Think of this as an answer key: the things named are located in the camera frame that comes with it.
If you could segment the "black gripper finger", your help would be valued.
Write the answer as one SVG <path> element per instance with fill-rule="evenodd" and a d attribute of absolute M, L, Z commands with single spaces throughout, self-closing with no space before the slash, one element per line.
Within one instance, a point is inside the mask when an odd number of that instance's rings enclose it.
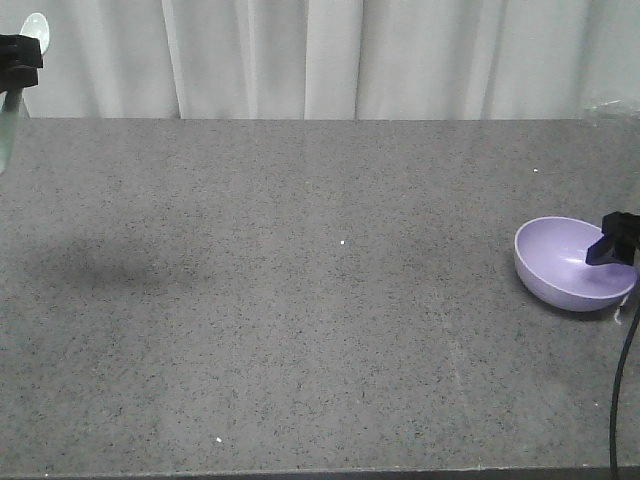
<path fill-rule="evenodd" d="M 40 41 L 20 34 L 0 35 L 0 65 L 2 68 L 42 68 Z"/>
<path fill-rule="evenodd" d="M 602 219 L 601 232 L 609 240 L 612 249 L 639 249 L 640 218 L 628 212 L 612 212 Z"/>
<path fill-rule="evenodd" d="M 631 246 L 620 237 L 604 235 L 588 248 L 586 263 L 591 266 L 608 264 L 630 266 Z"/>
<path fill-rule="evenodd" d="M 0 92 L 9 92 L 37 86 L 38 72 L 32 67 L 10 67 L 0 72 Z"/>

